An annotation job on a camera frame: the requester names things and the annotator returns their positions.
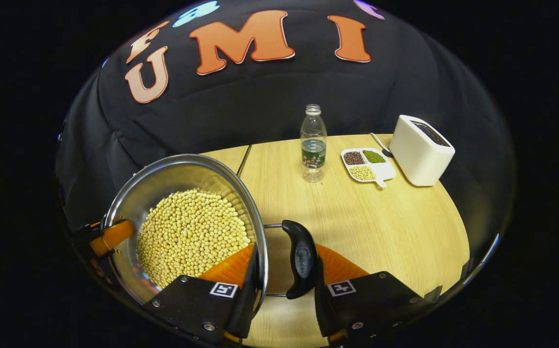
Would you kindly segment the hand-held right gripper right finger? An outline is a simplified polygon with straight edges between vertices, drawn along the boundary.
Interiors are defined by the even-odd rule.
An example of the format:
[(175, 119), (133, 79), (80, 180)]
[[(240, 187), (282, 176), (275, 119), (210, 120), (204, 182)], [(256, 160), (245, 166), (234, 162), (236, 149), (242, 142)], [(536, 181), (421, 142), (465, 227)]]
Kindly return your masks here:
[(388, 271), (368, 273), (328, 247), (316, 249), (316, 319), (329, 346), (383, 346), (439, 301), (442, 286), (421, 296)]

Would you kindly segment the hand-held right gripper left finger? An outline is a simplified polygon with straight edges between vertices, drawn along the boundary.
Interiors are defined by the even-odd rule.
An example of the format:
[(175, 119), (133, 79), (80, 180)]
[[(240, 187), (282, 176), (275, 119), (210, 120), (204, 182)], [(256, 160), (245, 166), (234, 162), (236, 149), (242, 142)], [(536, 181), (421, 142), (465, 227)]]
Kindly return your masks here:
[(144, 304), (154, 318), (203, 346), (239, 346), (258, 297), (256, 244), (229, 256), (211, 275), (182, 275)]

